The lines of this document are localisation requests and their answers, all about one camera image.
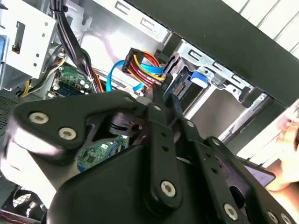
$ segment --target wire bundle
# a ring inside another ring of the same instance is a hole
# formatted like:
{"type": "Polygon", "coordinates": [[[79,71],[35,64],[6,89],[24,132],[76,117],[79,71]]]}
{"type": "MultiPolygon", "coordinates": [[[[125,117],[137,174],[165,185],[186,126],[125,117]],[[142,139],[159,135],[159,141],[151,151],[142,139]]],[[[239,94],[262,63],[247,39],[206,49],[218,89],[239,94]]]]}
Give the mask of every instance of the wire bundle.
{"type": "MultiPolygon", "coordinates": [[[[156,68],[160,68],[160,63],[158,60],[149,52],[142,51],[145,58],[156,68]]],[[[151,72],[146,71],[145,66],[141,65],[137,59],[137,55],[133,55],[133,60],[130,62],[130,68],[128,72],[134,76],[140,83],[149,89],[154,83],[161,84],[161,81],[164,81],[165,78],[160,77],[159,75],[154,75],[151,72]]]]}
{"type": "Polygon", "coordinates": [[[31,93],[34,93],[34,92],[40,90],[43,87],[43,85],[49,80],[51,75],[54,74],[55,71],[57,71],[59,69],[59,67],[61,67],[65,63],[65,61],[66,61],[66,57],[59,60],[55,66],[51,66],[51,68],[45,72],[41,81],[36,86],[32,87],[31,89],[27,90],[26,92],[24,91],[24,93],[21,95],[21,97],[25,97],[31,93]]]}
{"type": "Polygon", "coordinates": [[[66,53],[76,65],[76,67],[85,74],[92,84],[93,92],[103,92],[101,81],[92,68],[91,59],[88,53],[81,49],[73,31],[64,14],[63,0],[50,0],[50,10],[52,16],[57,20],[57,33],[66,53]]]}

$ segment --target human hand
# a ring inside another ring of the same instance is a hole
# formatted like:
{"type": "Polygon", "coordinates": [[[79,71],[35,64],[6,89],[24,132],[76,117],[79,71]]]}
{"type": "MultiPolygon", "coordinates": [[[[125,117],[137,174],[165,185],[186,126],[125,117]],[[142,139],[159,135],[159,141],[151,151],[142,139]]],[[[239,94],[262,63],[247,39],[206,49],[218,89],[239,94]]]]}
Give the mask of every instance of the human hand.
{"type": "Polygon", "coordinates": [[[299,129],[299,118],[289,121],[277,138],[280,150],[282,176],[287,182],[299,181],[299,148],[297,134],[299,129]]]}

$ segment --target finger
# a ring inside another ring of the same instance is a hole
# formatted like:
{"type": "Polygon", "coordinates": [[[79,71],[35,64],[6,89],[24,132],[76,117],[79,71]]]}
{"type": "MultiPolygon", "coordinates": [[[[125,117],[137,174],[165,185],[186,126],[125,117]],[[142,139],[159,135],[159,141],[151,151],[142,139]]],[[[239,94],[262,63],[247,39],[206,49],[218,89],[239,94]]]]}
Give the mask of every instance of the finger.
{"type": "Polygon", "coordinates": [[[291,122],[291,124],[288,126],[285,132],[283,143],[293,145],[297,137],[298,129],[299,129],[299,118],[295,118],[294,121],[291,122]]]}
{"type": "Polygon", "coordinates": [[[288,129],[288,127],[290,126],[290,124],[291,124],[291,122],[288,121],[286,123],[286,125],[283,127],[283,129],[281,130],[281,132],[279,133],[279,135],[277,137],[277,140],[276,140],[277,143],[283,143],[284,142],[285,133],[286,133],[286,130],[288,129]]]}

